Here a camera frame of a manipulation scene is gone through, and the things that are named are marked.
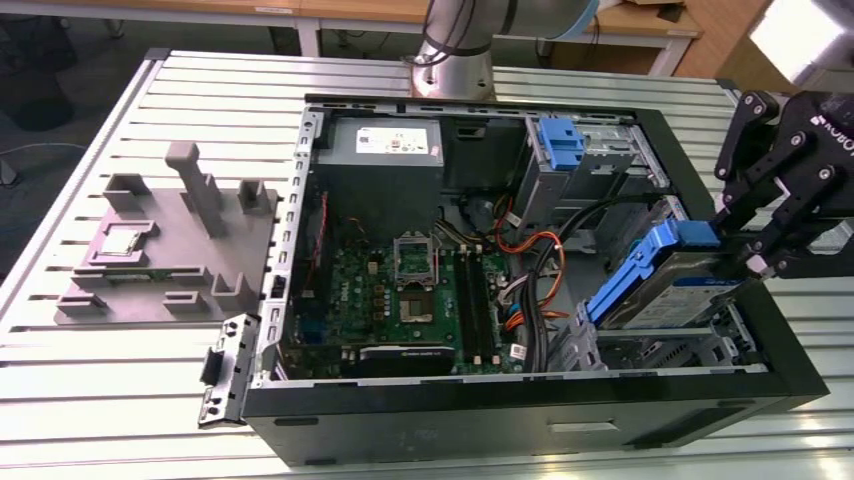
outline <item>metal workbench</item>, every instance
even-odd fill
[[[715,82],[496,68],[495,84],[500,100],[662,110],[707,187],[719,190],[711,168],[733,99]],[[140,173],[151,186],[177,187],[161,157],[171,140],[191,140],[220,187],[260,177],[287,198],[303,95],[407,91],[407,71],[392,62],[196,52],[143,62],[0,289],[0,478],[222,478],[288,471],[248,428],[196,429],[201,358],[219,325],[57,326],[55,301],[107,210],[100,193],[109,174]],[[849,478],[854,279],[775,280],[769,288],[833,392],[795,412],[757,417],[675,450],[294,474]]]

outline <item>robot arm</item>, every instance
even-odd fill
[[[556,40],[578,35],[598,5],[598,0],[431,1],[424,43],[411,62],[414,94],[466,100],[491,97],[492,37]]]

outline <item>motherboard chip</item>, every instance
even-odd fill
[[[431,291],[400,293],[400,323],[432,323],[434,297]]]

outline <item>sticker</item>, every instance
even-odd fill
[[[516,360],[524,360],[524,355],[528,353],[528,349],[524,348],[518,343],[510,345],[510,358],[515,358]]]
[[[291,15],[294,10],[290,8],[276,8],[276,7],[255,7],[255,11],[258,13],[283,13],[284,15]]]
[[[507,223],[510,223],[514,227],[519,228],[522,219],[512,212],[507,212],[507,215],[504,215],[504,220],[507,220]]]
[[[710,277],[681,278],[641,310],[623,328],[679,328],[709,307],[718,295],[733,290],[741,281]]]
[[[426,128],[360,128],[356,153],[427,155]]]

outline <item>latch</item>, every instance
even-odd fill
[[[260,319],[243,314],[223,322],[216,346],[204,357],[200,381],[204,391],[199,428],[240,426],[243,401],[250,383],[250,369]]]

